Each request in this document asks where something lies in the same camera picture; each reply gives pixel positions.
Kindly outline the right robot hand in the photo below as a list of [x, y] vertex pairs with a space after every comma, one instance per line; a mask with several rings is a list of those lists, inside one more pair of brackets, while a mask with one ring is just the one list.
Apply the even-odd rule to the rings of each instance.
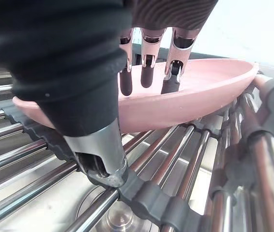
[[173, 29], [163, 93], [176, 91], [214, 0], [0, 0], [0, 68], [14, 94], [36, 102], [83, 173], [120, 187], [127, 160], [118, 93], [132, 92], [133, 29], [142, 32], [141, 84], [150, 87], [160, 42]]

